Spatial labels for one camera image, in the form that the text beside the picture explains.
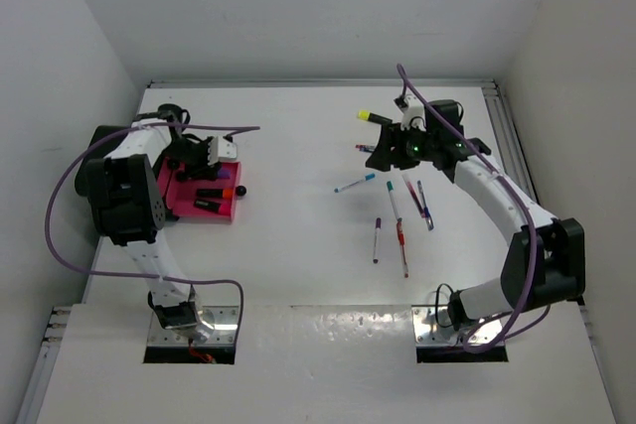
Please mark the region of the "orange highlighter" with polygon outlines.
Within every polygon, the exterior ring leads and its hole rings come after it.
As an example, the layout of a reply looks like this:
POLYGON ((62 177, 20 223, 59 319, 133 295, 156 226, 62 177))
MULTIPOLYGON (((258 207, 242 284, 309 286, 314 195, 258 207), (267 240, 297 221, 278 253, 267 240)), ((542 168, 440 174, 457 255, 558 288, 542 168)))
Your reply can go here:
POLYGON ((229 200, 235 195, 235 190, 232 188, 228 189, 212 189, 212 188, 201 188, 196 190, 197 198, 209 198, 209 199, 224 199, 229 200))

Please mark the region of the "yellow highlighter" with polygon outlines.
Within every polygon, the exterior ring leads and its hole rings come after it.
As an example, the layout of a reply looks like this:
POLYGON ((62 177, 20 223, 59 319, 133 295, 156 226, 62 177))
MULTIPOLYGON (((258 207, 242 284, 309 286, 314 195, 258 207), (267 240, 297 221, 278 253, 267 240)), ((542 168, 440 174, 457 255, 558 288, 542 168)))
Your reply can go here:
POLYGON ((391 125, 393 123, 390 118, 378 115, 368 110, 359 110, 357 118, 378 125, 391 125))

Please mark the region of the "purple highlighter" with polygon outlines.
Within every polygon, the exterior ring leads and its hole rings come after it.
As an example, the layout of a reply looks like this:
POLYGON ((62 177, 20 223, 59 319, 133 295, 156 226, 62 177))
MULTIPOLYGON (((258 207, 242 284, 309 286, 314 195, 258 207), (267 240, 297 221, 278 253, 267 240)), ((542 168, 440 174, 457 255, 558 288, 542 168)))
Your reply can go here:
POLYGON ((206 168, 198 174, 197 179, 202 181, 226 180, 231 177, 232 173, 228 169, 206 168))

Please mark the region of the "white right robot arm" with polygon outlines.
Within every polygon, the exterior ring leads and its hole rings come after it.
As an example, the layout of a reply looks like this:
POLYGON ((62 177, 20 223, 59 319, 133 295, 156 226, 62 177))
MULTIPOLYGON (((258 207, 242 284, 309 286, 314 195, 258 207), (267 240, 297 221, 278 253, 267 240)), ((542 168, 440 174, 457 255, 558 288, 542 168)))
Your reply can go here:
POLYGON ((380 127, 367 167, 388 172, 431 164, 482 209, 509 246, 498 277, 451 292, 443 326, 460 333, 489 319, 513 323, 523 313, 578 299, 585 289, 582 225, 537 204, 500 169, 483 141, 466 138, 458 102, 417 103, 403 94, 396 104, 399 121, 358 115, 380 127))

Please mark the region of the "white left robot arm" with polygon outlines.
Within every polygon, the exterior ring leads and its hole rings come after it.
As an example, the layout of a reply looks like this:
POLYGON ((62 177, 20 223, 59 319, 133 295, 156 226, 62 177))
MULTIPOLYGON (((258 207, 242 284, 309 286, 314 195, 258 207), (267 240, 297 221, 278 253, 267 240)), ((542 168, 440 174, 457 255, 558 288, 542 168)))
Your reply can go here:
POLYGON ((201 345, 214 333, 214 319, 192 285, 165 279, 186 276, 163 232, 166 207, 156 179, 166 148, 193 143, 170 124, 189 121, 187 110, 170 103, 138 115, 133 124, 139 130, 111 138, 86 155, 76 191, 87 198, 98 233, 121 247, 146 276, 148 306, 160 326, 190 345, 201 345))

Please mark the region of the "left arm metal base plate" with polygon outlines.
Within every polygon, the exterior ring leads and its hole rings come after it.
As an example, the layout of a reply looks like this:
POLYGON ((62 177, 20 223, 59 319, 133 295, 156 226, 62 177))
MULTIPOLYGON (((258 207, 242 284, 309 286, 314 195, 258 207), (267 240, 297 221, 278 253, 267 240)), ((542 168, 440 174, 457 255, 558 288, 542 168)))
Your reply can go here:
POLYGON ((192 339, 200 348, 232 347, 236 343, 238 321, 238 306, 204 306, 199 323, 172 329, 164 329, 153 315, 146 344, 154 348, 178 348, 186 347, 188 339, 192 339))

